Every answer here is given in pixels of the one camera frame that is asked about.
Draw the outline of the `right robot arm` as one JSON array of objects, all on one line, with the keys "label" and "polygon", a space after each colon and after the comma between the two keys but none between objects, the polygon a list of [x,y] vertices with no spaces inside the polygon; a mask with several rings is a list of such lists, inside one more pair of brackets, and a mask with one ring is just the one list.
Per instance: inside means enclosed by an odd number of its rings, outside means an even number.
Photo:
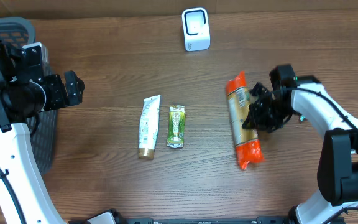
[{"label": "right robot arm", "polygon": [[255,101],[242,127],[272,133],[298,115],[323,139],[317,191],[294,206],[284,223],[344,223],[343,213],[358,211],[358,119],[336,103],[313,75],[297,76],[290,64],[269,73],[272,90],[256,83]]}]

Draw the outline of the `orange noodle package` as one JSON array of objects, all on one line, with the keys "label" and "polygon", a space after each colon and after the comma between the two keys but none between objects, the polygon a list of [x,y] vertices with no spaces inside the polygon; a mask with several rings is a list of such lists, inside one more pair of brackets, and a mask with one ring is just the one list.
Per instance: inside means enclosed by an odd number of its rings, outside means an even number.
[{"label": "orange noodle package", "polygon": [[237,162],[246,170],[249,164],[262,162],[264,156],[257,131],[243,127],[250,105],[245,71],[227,82],[226,95]]}]

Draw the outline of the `green snack pouch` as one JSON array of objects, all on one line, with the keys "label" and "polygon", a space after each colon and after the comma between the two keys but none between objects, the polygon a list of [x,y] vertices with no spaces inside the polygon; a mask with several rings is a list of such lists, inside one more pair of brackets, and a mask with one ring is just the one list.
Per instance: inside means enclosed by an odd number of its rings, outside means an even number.
[{"label": "green snack pouch", "polygon": [[169,111],[167,146],[173,149],[184,145],[186,112],[183,105],[171,105]]}]

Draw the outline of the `white cream tube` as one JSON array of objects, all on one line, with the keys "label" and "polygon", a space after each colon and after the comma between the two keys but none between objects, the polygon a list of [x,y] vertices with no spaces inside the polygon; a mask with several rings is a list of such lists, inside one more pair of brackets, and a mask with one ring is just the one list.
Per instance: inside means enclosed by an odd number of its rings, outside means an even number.
[{"label": "white cream tube", "polygon": [[161,95],[144,99],[139,123],[139,157],[153,159],[159,131]]}]

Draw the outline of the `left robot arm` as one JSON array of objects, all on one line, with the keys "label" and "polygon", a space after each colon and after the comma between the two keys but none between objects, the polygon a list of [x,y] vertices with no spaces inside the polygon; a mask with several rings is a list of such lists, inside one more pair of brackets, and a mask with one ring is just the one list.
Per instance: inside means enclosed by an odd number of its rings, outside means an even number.
[{"label": "left robot arm", "polygon": [[42,44],[0,41],[0,208],[7,223],[63,223],[37,167],[27,119],[82,102],[75,72],[51,75]]}]

